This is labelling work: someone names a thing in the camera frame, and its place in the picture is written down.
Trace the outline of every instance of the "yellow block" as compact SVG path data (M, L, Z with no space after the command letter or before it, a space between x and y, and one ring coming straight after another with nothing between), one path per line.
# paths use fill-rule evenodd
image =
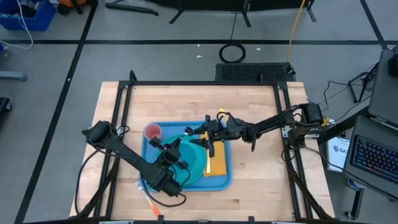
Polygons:
M200 138L207 138L207 133L202 134ZM206 169L203 171L205 177L214 175L226 175L225 164L225 148L223 142L215 142L214 144L214 157L210 158L207 151Z

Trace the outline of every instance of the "blue bin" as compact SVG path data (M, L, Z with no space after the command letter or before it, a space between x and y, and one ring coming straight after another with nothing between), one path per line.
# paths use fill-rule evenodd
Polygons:
M19 10L17 0L0 0L1 13L12 13L16 9ZM30 0L34 4L40 0ZM52 18L55 15L55 8L51 5L49 0L43 0L39 10L36 12L35 17L26 18L24 17L26 27L29 31L46 31L49 27ZM0 17L0 24L7 30L24 30L19 22L18 17Z

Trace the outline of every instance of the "wooden table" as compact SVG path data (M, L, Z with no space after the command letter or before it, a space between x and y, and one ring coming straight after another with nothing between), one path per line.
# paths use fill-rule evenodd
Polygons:
M288 83L292 105L307 102L303 83ZM93 124L111 121L118 82L104 82L99 93ZM283 94L280 91L282 105ZM121 120L123 102L119 112ZM131 130L124 143L141 153L142 130L154 121L203 120L206 114L215 117L223 108L233 116L256 123L277 114L271 86L133 86L127 125ZM318 149L314 139L307 146ZM280 130L263 134L256 150L250 144L231 141L233 181L222 191L185 192L187 202L177 208L158 208L166 220L226 220L243 221L255 216L256 221L294 220L286 165L280 158ZM85 158L94 149L87 146ZM330 194L320 156L302 150L302 161L309 191L325 211L334 217ZM80 181L79 208L82 209L98 188L103 155L97 154L86 165ZM121 161L112 219L156 220L143 194L134 185L139 174L127 162ZM297 188L301 216L305 216L302 194ZM177 203L164 193L153 193L163 203ZM108 193L104 194L101 214L104 214Z

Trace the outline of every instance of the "pink cup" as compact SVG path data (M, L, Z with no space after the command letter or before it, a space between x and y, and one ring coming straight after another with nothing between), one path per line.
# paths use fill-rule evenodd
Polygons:
M158 139L161 140L162 139L162 128L160 128L159 125L154 124L154 123L148 124L144 128L144 136L148 140L151 140L154 137L157 137Z

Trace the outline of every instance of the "green plate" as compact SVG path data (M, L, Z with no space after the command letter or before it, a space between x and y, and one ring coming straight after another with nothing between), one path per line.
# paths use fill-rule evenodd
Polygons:
M162 144L171 143L181 135L174 135L164 141ZM188 170L191 172L190 178L186 181L185 185L191 184L197 180L203 173L206 167L206 151L204 148L198 146L197 144L190 143L189 140L195 139L192 136L184 136L180 144L180 161L185 161L188 163ZM173 178L180 184L188 177L188 172L185 169L180 169L177 165L173 165L175 172L177 173L177 178L175 175Z

